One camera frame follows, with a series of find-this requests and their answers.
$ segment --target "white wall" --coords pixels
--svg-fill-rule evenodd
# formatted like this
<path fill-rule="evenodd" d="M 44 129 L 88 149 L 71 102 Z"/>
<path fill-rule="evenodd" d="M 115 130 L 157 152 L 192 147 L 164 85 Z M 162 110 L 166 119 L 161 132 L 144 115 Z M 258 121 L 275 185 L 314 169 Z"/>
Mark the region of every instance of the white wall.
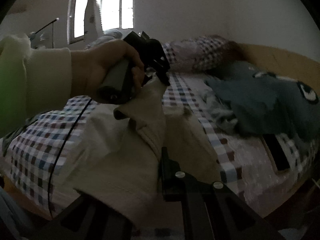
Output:
<path fill-rule="evenodd" d="M 81 49 L 83 42 L 67 44 L 67 13 L 69 0 L 27 1 L 27 11 L 7 15 L 0 25 L 0 35 L 30 33 L 56 17 L 55 45 Z M 185 39 L 207 33 L 226 36 L 224 0 L 134 0 L 135 31 L 144 30 L 160 41 Z"/>
<path fill-rule="evenodd" d="M 134 0 L 137 31 L 160 41 L 227 35 L 225 0 Z"/>
<path fill-rule="evenodd" d="M 229 38 L 320 62 L 320 32 L 300 0 L 227 0 Z"/>
<path fill-rule="evenodd" d="M 7 15 L 0 38 L 7 33 L 36 31 L 56 17 L 56 47 L 67 44 L 69 0 L 18 0 L 27 10 Z M 237 42 L 287 49 L 320 62 L 320 32 L 300 0 L 134 0 L 135 31 L 160 41 L 220 34 Z"/>

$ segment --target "window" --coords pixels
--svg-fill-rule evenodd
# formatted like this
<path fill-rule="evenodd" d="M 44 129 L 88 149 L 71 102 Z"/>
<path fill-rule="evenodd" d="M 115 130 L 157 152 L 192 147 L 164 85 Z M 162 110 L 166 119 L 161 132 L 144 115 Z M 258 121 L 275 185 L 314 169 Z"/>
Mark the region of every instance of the window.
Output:
<path fill-rule="evenodd" d="M 100 6 L 102 29 L 133 28 L 133 0 L 96 0 Z M 84 12 L 88 0 L 70 0 L 69 43 L 83 40 Z"/>

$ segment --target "sleeve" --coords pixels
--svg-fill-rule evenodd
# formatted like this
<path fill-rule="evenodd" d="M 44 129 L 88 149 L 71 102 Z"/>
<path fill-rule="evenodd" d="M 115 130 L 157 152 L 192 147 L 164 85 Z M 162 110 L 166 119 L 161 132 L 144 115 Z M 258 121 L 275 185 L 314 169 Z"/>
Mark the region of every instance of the sleeve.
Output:
<path fill-rule="evenodd" d="M 63 108 L 71 83 L 69 49 L 31 49 L 25 34 L 1 40 L 0 138 L 28 117 Z"/>

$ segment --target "wrist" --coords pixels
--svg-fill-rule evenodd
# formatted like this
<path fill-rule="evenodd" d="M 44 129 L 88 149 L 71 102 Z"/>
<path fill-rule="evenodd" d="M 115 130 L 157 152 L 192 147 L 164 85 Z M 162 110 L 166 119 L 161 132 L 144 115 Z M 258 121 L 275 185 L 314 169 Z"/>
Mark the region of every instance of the wrist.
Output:
<path fill-rule="evenodd" d="M 85 95 L 88 77 L 90 76 L 88 51 L 71 51 L 72 85 L 70 97 Z"/>

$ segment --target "pillow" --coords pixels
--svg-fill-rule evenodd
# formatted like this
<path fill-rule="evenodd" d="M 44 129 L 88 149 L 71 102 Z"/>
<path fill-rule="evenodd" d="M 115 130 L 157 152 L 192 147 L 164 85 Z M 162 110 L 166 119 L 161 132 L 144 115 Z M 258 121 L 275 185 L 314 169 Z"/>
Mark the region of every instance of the pillow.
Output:
<path fill-rule="evenodd" d="M 238 45 L 218 35 L 172 41 L 162 45 L 171 71 L 201 72 L 243 59 Z"/>
<path fill-rule="evenodd" d="M 122 33 L 117 29 L 111 29 L 103 32 L 104 35 L 95 41 L 89 43 L 87 46 L 85 46 L 84 49 L 90 49 L 91 47 L 99 46 L 100 44 L 106 43 L 111 40 L 115 39 L 121 39 Z"/>

